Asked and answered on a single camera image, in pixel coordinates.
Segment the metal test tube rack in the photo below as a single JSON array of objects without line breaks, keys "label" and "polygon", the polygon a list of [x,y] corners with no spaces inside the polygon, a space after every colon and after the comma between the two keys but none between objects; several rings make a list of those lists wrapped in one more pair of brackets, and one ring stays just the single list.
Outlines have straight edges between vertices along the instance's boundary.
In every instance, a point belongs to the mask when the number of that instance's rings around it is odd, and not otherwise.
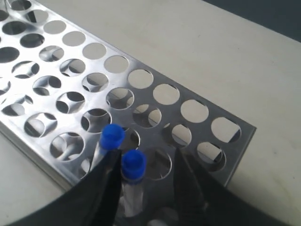
[{"label": "metal test tube rack", "polygon": [[[33,0],[4,3],[0,130],[63,189],[89,172],[108,123],[125,128],[122,149],[146,152],[145,183],[166,197],[154,206],[172,202],[160,188],[172,189],[176,147],[194,155],[220,183],[229,182],[254,126]],[[185,114],[192,103],[206,109],[199,121]],[[227,123],[234,130],[224,138],[220,129]]]}]

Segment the test tube rack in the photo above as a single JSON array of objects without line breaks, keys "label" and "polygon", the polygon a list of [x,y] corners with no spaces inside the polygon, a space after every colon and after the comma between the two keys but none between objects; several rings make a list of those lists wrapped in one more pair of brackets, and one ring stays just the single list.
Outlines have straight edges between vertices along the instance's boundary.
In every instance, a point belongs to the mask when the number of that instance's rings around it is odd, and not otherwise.
[{"label": "test tube rack", "polygon": [[6,0],[0,26],[0,130],[63,189],[108,123],[146,153],[148,183],[170,183],[177,147],[229,182],[254,126],[33,0]]}]

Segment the test tube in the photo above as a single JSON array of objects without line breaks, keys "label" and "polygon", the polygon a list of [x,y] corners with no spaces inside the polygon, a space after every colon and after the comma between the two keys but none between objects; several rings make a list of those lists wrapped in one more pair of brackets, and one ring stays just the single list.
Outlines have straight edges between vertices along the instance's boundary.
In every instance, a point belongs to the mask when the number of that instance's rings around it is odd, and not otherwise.
[{"label": "test tube", "polygon": [[133,217],[143,210],[142,180],[146,169],[146,156],[139,150],[130,150],[121,160],[122,191],[125,217]]},{"label": "test tube", "polygon": [[108,151],[117,149],[124,138],[125,132],[119,125],[109,124],[105,126],[94,151],[91,169],[104,158]]}]

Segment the circular hole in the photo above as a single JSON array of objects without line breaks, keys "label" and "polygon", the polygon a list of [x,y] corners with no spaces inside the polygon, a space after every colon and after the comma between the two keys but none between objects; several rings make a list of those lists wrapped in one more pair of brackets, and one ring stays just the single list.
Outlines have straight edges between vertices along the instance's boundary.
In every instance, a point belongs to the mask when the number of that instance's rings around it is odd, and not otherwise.
[{"label": "circular hole", "polygon": [[82,32],[70,32],[63,36],[63,43],[67,46],[79,46],[86,40]]},{"label": "circular hole", "polygon": [[197,147],[198,156],[209,171],[218,171],[225,165],[223,151],[209,142],[200,143]]},{"label": "circular hole", "polygon": [[21,21],[8,22],[2,27],[2,31],[9,35],[20,34],[25,30],[26,24],[22,23]]},{"label": "circular hole", "polygon": [[123,128],[125,131],[125,139],[121,146],[120,150],[132,150],[137,149],[140,145],[140,136],[139,134],[132,128]]},{"label": "circular hole", "polygon": [[56,118],[48,113],[39,113],[26,120],[24,131],[31,137],[43,137],[56,128]]},{"label": "circular hole", "polygon": [[181,106],[183,117],[193,123],[203,122],[208,118],[208,108],[196,100],[187,100]]},{"label": "circular hole", "polygon": [[81,126],[90,133],[100,133],[103,128],[110,124],[110,114],[100,108],[92,109],[86,112],[81,118]]},{"label": "circular hole", "polygon": [[111,73],[122,73],[128,67],[128,61],[123,56],[111,56],[104,62],[104,67]]},{"label": "circular hole", "polygon": [[91,60],[96,60],[103,57],[106,53],[106,48],[100,43],[91,43],[84,47],[83,55]]},{"label": "circular hole", "polygon": [[3,11],[3,10],[0,10],[0,21],[3,21],[3,20],[6,20],[8,18],[8,13]]},{"label": "circular hole", "polygon": [[28,95],[24,94],[15,94],[8,96],[4,99],[1,103],[5,103],[7,106],[2,110],[4,114],[11,115],[11,116],[18,116],[24,114],[24,106],[27,104],[32,105],[33,101]]},{"label": "circular hole", "polygon": [[66,29],[66,24],[61,20],[50,21],[44,25],[44,31],[48,34],[59,34]]},{"label": "circular hole", "polygon": [[40,9],[35,9],[27,13],[25,18],[32,23],[41,23],[47,20],[48,13]]},{"label": "circular hole", "polygon": [[72,155],[80,154],[84,148],[83,138],[76,133],[63,133],[57,136],[50,145],[50,153],[61,161],[72,159]]},{"label": "circular hole", "polygon": [[82,85],[85,90],[95,93],[104,90],[108,86],[109,80],[102,73],[92,73],[85,77]]},{"label": "circular hole", "polygon": [[163,105],[172,105],[180,98],[179,90],[168,84],[158,85],[153,92],[155,100]]},{"label": "circular hole", "polygon": [[[79,157],[79,154],[72,154],[72,155],[68,156],[68,159],[74,160],[78,157]],[[90,167],[91,167],[91,161],[88,158],[84,159],[84,161],[81,163],[79,169],[77,170],[76,175],[79,178],[83,178],[89,172]]]},{"label": "circular hole", "polygon": [[168,145],[186,147],[191,142],[191,131],[181,124],[173,128],[167,124],[162,129],[162,137]]},{"label": "circular hole", "polygon": [[121,110],[131,106],[134,102],[132,91],[125,88],[116,88],[107,95],[107,102],[110,107]]},{"label": "circular hole", "polygon": [[27,34],[23,36],[20,43],[25,48],[35,48],[43,44],[45,38],[40,34]]},{"label": "circular hole", "polygon": [[56,108],[65,114],[78,112],[85,104],[85,98],[78,92],[62,94],[56,101]]},{"label": "circular hole", "polygon": [[14,47],[0,48],[0,63],[9,63],[14,61],[20,55],[19,50]]},{"label": "circular hole", "polygon": [[54,76],[44,76],[37,79],[33,84],[33,91],[41,96],[49,96],[57,92],[61,87],[61,81]]},{"label": "circular hole", "polygon": [[78,76],[82,74],[85,69],[85,63],[78,59],[66,60],[60,65],[61,73],[68,77]]},{"label": "circular hole", "polygon": [[128,82],[137,89],[145,89],[153,82],[153,76],[146,70],[135,70],[128,76]]},{"label": "circular hole", "polygon": [[153,180],[164,179],[172,167],[169,155],[159,148],[148,149],[144,153],[147,157],[145,176]]},{"label": "circular hole", "polygon": [[225,143],[235,142],[241,135],[240,127],[224,117],[215,119],[211,124],[211,130],[216,138]]},{"label": "circular hole", "polygon": [[134,110],[133,119],[138,125],[151,128],[161,121],[161,112],[154,106],[140,105]]},{"label": "circular hole", "polygon": [[27,10],[31,6],[31,2],[27,0],[16,0],[11,3],[11,8],[16,11]]},{"label": "circular hole", "polygon": [[4,78],[0,77],[0,95],[3,95],[9,91],[11,83]]},{"label": "circular hole", "polygon": [[33,61],[22,61],[13,66],[12,74],[19,79],[28,79],[36,75],[40,70],[37,63]]},{"label": "circular hole", "polygon": [[46,62],[58,61],[63,56],[64,50],[58,46],[47,46],[39,53],[39,57]]},{"label": "circular hole", "polygon": [[21,104],[12,104],[3,108],[2,113],[8,116],[20,116],[25,114],[25,109]]}]

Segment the stainless steel surface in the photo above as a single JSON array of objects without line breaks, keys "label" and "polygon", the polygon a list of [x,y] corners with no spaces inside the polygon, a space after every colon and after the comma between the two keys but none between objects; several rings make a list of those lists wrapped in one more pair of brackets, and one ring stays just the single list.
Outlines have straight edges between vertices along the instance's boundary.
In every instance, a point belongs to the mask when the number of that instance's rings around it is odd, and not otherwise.
[{"label": "stainless steel surface", "polygon": [[151,179],[171,178],[179,146],[227,184],[255,127],[35,1],[9,5],[10,16],[0,14],[1,131],[61,186],[88,173],[110,122],[127,130],[122,148],[164,168]]}]

